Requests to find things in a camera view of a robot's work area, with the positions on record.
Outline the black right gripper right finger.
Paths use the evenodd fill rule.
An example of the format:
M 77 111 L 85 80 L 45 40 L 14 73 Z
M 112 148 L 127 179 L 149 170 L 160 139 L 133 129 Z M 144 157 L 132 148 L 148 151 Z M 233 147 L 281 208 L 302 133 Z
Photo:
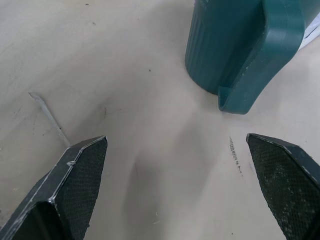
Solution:
M 260 189 L 286 240 L 320 240 L 320 165 L 300 146 L 249 133 Z

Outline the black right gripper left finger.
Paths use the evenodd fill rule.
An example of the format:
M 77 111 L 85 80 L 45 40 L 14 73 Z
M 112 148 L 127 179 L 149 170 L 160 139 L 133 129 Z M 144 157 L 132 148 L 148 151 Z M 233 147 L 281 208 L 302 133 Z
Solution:
M 108 141 L 68 147 L 0 229 L 0 240 L 83 240 L 98 198 Z

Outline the strip of clear tape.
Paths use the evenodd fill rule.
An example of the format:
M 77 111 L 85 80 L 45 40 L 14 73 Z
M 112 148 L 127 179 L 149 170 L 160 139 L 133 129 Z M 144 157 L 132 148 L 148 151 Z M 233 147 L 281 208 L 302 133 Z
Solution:
M 56 133 L 58 134 L 58 136 L 62 139 L 62 141 L 64 142 L 64 144 L 67 147 L 71 146 L 70 141 L 68 140 L 68 138 L 65 136 L 63 130 L 61 129 L 60 125 L 58 124 L 58 122 L 56 121 L 56 119 L 54 118 L 54 116 L 52 115 L 50 109 L 48 108 L 46 102 L 35 92 L 29 92 L 28 93 L 30 95 L 31 98 L 33 98 L 35 100 L 35 102 L 39 105 L 40 109 L 42 110 L 42 112 L 44 113 L 44 115 L 47 117 L 49 123 L 51 124 L 51 126 L 55 129 Z

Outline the teal plastic pitcher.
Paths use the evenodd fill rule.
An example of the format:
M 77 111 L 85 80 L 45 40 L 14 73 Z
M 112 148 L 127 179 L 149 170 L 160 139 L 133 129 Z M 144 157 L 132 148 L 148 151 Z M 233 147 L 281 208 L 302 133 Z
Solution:
M 195 0 L 185 52 L 191 79 L 244 115 L 293 58 L 305 30 L 299 0 Z

